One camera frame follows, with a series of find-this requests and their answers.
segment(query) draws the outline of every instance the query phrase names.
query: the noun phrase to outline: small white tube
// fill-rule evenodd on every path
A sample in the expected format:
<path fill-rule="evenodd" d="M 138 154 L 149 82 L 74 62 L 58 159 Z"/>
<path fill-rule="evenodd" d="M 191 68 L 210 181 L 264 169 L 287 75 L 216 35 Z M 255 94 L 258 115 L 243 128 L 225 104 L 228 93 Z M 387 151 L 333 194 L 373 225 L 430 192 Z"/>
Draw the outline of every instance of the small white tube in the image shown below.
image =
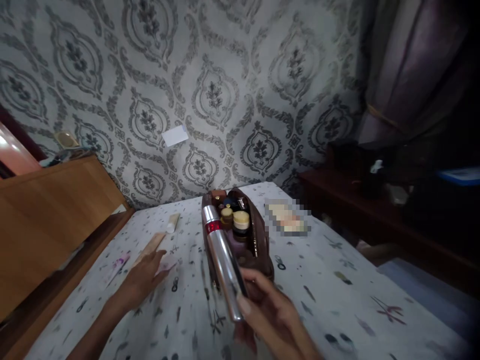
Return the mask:
<path fill-rule="evenodd" d="M 177 212 L 173 215 L 170 215 L 168 219 L 168 225 L 166 226 L 166 232 L 171 234 L 175 232 L 175 228 L 177 227 L 177 222 L 179 221 L 180 213 Z"/>

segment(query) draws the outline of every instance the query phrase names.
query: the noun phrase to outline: table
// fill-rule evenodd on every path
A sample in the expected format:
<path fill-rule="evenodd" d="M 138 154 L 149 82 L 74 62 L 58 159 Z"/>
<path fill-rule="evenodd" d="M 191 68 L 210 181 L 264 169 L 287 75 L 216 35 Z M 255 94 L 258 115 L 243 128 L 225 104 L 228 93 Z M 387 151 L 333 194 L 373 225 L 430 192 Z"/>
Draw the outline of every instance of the table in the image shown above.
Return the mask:
<path fill-rule="evenodd" d="M 327 213 L 370 245 L 399 245 L 412 264 L 480 298 L 475 286 L 480 267 L 405 224 L 400 209 L 386 197 L 364 198 L 351 179 L 330 168 L 302 172 L 299 178 L 308 198 L 313 199 L 308 204 L 312 211 Z"/>
<path fill-rule="evenodd" d="M 272 182 L 242 187 L 261 210 L 265 199 L 290 199 Z M 65 359 L 119 287 L 129 260 L 105 290 L 100 280 L 126 251 L 135 258 L 169 216 L 180 212 L 176 232 L 161 249 L 177 266 L 142 306 L 115 328 L 101 359 L 251 359 L 233 342 L 226 304 L 211 286 L 202 238 L 201 198 L 136 212 L 111 241 L 31 348 L 26 359 Z M 450 359 L 468 345 L 425 308 L 376 271 L 326 224 L 308 216 L 311 233 L 270 233 L 275 284 L 293 301 L 327 359 Z M 270 359 L 258 341 L 258 358 Z"/>

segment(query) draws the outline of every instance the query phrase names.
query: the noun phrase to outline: wall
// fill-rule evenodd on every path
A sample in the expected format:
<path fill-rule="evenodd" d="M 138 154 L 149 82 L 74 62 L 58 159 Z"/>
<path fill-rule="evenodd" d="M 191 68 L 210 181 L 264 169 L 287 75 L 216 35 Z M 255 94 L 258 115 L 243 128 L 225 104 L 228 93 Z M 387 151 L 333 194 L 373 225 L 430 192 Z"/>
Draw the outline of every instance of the wall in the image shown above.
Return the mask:
<path fill-rule="evenodd" d="M 93 148 L 137 207 L 320 164 L 359 119 L 360 0 L 0 4 L 0 102 L 47 154 Z M 185 125 L 166 148 L 161 133 Z"/>

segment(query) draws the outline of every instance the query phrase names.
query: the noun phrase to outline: patterned tablecloth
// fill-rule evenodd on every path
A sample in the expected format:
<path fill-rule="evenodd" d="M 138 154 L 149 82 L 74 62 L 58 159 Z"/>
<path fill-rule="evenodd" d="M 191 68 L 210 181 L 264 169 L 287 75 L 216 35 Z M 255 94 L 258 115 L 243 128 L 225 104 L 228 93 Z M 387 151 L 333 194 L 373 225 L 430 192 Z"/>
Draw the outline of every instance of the patterned tablecloth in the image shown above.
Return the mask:
<path fill-rule="evenodd" d="M 290 199 L 272 182 L 241 188 L 264 213 L 265 199 Z M 31 348 L 27 359 L 65 359 L 115 292 L 137 254 L 169 216 L 175 233 L 160 249 L 179 263 L 136 311 L 115 328 L 101 359 L 251 359 L 233 342 L 226 304 L 210 284 L 202 238 L 201 198 L 136 212 L 110 242 Z M 270 234 L 276 285 L 293 301 L 326 359 L 455 359 L 467 344 L 378 273 L 341 236 L 309 216 L 307 237 Z M 122 253 L 133 256 L 109 287 L 100 281 Z M 270 359 L 258 341 L 258 358 Z"/>

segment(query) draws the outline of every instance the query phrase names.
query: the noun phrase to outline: dark wooden table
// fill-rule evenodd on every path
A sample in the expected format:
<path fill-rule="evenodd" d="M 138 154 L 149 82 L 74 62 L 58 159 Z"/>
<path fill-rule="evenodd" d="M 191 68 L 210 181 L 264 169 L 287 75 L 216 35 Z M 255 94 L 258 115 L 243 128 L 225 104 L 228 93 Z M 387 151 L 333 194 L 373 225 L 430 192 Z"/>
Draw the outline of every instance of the dark wooden table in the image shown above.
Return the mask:
<path fill-rule="evenodd" d="M 314 214 L 328 214 L 370 245 L 397 244 L 410 263 L 480 298 L 480 267 L 406 225 L 400 209 L 386 197 L 362 197 L 351 179 L 330 168 L 302 172 L 299 178 L 305 205 Z"/>

